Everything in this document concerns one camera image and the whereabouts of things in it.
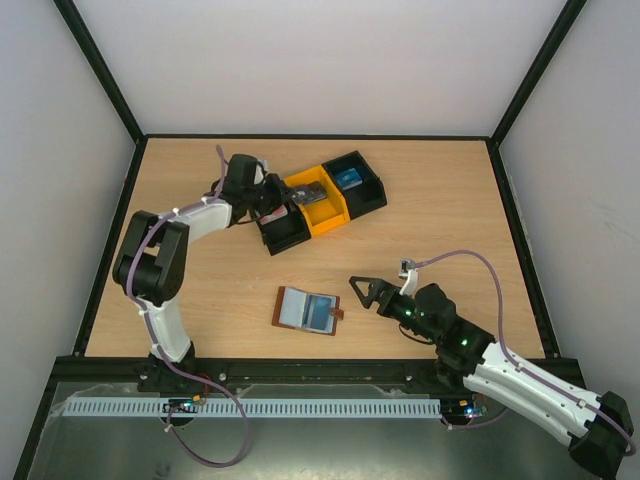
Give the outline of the brown leather card holder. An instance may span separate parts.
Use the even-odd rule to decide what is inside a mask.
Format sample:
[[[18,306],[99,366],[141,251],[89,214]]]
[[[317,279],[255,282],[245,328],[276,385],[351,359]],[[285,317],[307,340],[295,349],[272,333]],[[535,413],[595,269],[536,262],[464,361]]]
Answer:
[[[271,325],[306,333],[335,336],[344,319],[340,297],[297,288],[278,288]]]

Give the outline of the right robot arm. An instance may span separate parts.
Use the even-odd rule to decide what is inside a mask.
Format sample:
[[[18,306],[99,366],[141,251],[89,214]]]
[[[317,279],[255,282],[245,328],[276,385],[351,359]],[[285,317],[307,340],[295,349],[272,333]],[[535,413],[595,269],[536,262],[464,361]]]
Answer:
[[[443,389],[465,387],[498,401],[544,429],[575,463],[601,479],[615,478],[623,458],[634,453],[624,398],[572,385],[515,354],[461,317],[437,284],[407,295],[380,278],[353,276],[349,283],[364,307],[375,306],[380,316],[434,344]]]

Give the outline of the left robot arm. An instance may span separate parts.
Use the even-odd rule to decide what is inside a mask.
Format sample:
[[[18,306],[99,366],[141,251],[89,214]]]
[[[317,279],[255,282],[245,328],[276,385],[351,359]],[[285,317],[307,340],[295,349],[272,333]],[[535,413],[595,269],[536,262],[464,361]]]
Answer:
[[[291,188],[250,155],[221,160],[221,177],[193,203],[164,213],[133,214],[113,279],[135,304],[151,339],[150,353],[177,365],[192,349],[179,307],[188,249],[232,226],[256,222],[291,199]]]

